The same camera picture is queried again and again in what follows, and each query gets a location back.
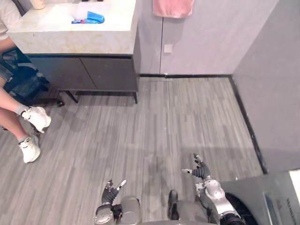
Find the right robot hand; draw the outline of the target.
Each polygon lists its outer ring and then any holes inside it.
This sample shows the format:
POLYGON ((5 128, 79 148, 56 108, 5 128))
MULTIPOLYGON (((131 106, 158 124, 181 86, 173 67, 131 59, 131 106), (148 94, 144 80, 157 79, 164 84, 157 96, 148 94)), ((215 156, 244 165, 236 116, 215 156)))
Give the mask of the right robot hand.
POLYGON ((182 169, 181 171, 197 178, 201 178, 203 181, 211 179, 209 167, 204 163, 203 159, 195 153, 193 156, 197 163, 197 167, 195 169, 182 169))

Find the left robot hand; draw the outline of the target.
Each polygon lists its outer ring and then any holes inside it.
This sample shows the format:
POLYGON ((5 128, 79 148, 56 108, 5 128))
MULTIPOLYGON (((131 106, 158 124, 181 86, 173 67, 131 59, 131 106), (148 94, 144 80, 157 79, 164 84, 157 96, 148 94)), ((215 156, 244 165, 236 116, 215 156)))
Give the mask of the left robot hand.
POLYGON ((112 205, 115 198, 117 197, 119 191, 123 186, 125 186, 127 180, 123 180, 117 187, 113 187, 113 180, 109 180, 105 185, 102 193, 101 202, 103 205, 112 205))

